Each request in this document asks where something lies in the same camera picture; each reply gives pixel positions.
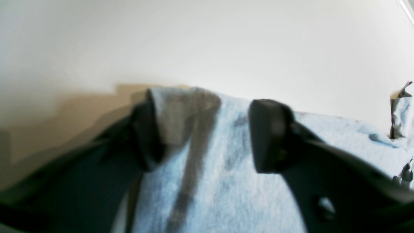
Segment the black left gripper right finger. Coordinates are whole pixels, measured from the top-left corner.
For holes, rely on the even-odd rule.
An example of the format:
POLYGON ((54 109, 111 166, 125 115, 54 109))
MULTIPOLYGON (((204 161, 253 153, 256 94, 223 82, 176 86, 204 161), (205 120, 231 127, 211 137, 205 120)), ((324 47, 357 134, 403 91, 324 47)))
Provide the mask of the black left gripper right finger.
POLYGON ((412 233, 412 161, 393 178, 325 143, 271 99, 248 110, 257 173, 287 183, 309 233, 412 233))

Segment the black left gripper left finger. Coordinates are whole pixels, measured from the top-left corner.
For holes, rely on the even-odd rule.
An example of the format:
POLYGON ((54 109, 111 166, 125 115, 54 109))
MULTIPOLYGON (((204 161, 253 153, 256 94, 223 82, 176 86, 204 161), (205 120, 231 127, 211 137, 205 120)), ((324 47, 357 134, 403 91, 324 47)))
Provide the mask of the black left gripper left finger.
POLYGON ((161 163, 155 103, 1 192, 1 225, 26 233, 109 233, 130 185, 161 163))

